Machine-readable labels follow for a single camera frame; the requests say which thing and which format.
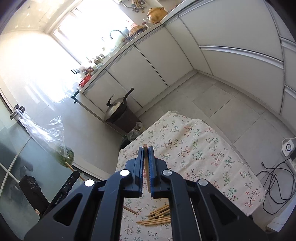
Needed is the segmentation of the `black wok with lid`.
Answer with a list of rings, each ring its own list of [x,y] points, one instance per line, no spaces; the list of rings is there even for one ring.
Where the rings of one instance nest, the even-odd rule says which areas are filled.
[[[104,115],[104,121],[109,123],[114,123],[118,118],[120,118],[127,108],[127,97],[133,92],[134,88],[131,88],[124,97],[116,99],[111,103],[111,99],[114,95],[110,97],[106,103],[107,111]]]

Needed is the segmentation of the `floral tablecloth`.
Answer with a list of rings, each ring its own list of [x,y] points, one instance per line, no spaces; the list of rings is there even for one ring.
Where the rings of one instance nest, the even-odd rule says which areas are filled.
[[[168,111],[118,155],[117,170],[136,158],[139,147],[147,144],[154,155],[190,181],[207,179],[243,213],[251,215],[265,200],[265,191],[255,174],[217,132],[200,119]],[[144,226],[148,214],[168,199],[153,199],[147,187],[138,199],[126,198],[125,206],[135,210],[122,213],[121,240],[171,240],[171,225]]]

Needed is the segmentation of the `red basket on counter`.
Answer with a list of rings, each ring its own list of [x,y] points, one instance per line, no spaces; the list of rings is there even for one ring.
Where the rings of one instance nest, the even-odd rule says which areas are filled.
[[[79,83],[79,86],[84,87],[86,85],[86,83],[92,78],[92,75],[86,75],[81,82]]]

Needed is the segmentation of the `plastic bag with greens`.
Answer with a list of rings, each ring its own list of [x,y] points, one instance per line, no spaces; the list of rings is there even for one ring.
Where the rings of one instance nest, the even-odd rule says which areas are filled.
[[[74,152],[65,145],[62,116],[53,118],[47,125],[38,125],[27,113],[16,110],[16,118],[33,140],[48,152],[60,165],[71,166]]]

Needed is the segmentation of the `white power strip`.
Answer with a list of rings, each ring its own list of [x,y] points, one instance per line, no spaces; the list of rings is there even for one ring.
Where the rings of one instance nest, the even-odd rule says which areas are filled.
[[[284,138],[281,143],[281,153],[284,157],[289,157],[295,150],[295,137]]]

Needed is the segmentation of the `dark brown wicker bin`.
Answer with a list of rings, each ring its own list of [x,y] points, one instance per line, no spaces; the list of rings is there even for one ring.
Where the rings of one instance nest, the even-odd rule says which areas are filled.
[[[120,117],[110,118],[106,122],[125,135],[140,122],[140,119],[127,107]]]

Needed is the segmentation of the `chrome sink faucet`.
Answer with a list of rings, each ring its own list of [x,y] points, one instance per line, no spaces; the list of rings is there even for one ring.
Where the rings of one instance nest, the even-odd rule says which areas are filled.
[[[114,43],[124,43],[130,41],[128,35],[121,32],[120,30],[112,30],[109,34],[109,37]]]

